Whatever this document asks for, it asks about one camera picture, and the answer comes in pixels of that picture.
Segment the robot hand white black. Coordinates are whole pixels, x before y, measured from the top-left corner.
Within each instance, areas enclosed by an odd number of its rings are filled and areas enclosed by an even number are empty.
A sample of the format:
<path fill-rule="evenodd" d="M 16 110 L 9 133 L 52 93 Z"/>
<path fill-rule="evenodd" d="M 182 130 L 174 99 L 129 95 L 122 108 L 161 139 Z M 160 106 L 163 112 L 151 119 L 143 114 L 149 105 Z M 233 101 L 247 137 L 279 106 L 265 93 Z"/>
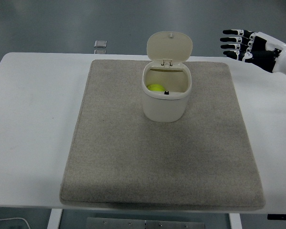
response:
<path fill-rule="evenodd" d="M 224 30 L 223 54 L 231 59 L 254 64 L 269 73 L 286 75 L 286 44 L 262 32 Z"/>

